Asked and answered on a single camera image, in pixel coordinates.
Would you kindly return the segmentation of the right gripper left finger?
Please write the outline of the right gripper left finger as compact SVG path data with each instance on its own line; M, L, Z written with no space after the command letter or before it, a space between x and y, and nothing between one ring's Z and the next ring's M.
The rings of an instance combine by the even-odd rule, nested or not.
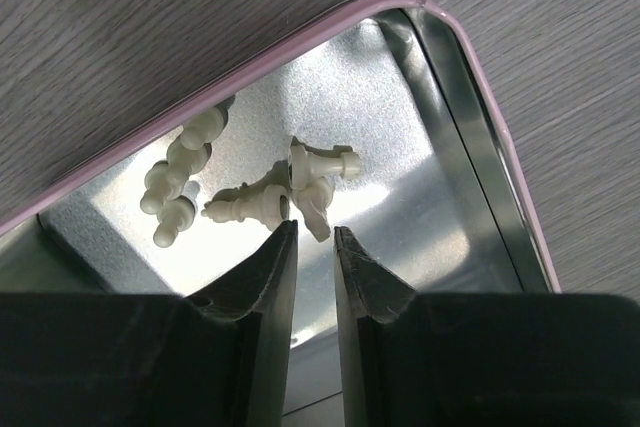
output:
M286 391L298 263L298 223L284 221L258 250L188 296L232 331L223 401L231 426L279 426Z

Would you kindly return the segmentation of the white bishop piece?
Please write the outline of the white bishop piece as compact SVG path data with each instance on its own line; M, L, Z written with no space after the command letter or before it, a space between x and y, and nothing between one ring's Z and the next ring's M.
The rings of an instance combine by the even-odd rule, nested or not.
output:
M212 201L201 215L216 223L254 219L273 231L289 218L289 196L284 186L269 184L251 198Z

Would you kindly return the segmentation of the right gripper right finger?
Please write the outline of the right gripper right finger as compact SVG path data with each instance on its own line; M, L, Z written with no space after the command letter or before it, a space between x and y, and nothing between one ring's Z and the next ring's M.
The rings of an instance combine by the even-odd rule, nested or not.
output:
M351 229L334 229L341 379L348 426L395 426L413 342L407 308L415 291L376 261Z

